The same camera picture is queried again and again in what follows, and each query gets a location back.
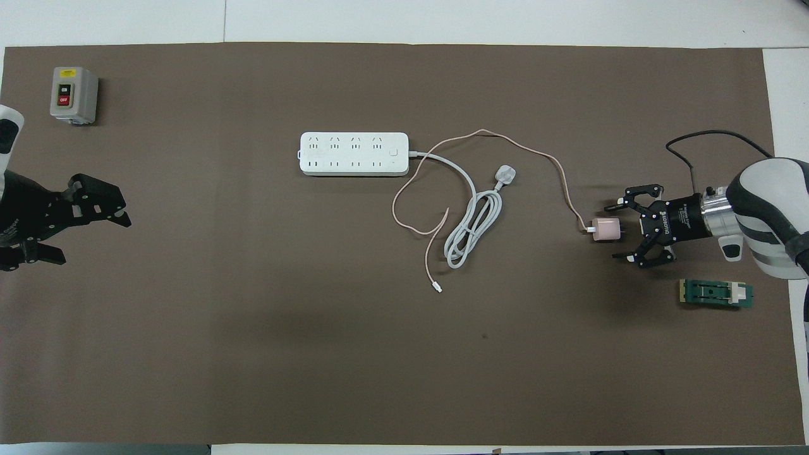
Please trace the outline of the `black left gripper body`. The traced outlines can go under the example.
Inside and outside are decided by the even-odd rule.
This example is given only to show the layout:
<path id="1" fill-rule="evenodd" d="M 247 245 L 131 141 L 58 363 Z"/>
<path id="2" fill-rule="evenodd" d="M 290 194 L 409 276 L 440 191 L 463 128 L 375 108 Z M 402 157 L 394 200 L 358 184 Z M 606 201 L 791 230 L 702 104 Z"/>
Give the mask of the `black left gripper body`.
<path id="1" fill-rule="evenodd" d="M 49 210 L 70 198 L 70 189 L 51 191 L 26 176 L 12 171 L 4 173 L 1 205 L 2 251 L 9 250 L 32 237 L 43 241 L 51 221 Z"/>

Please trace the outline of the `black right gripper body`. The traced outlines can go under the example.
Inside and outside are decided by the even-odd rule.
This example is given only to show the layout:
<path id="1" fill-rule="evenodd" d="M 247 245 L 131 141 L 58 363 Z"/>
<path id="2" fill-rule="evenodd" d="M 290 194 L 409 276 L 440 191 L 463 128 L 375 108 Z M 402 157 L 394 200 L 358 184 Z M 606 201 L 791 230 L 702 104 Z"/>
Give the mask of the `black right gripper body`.
<path id="1" fill-rule="evenodd" d="M 656 200 L 642 213 L 642 235 L 656 236 L 659 244 L 696 241 L 712 236 L 702 211 L 702 194 Z"/>

